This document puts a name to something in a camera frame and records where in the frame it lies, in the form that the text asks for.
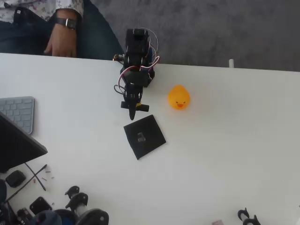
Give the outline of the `person's bare hand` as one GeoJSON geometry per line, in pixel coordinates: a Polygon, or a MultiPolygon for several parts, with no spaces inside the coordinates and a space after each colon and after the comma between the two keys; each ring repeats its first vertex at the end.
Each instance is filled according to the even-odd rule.
{"type": "Polygon", "coordinates": [[[76,42],[75,30],[56,24],[44,53],[58,57],[76,57],[76,42]]]}

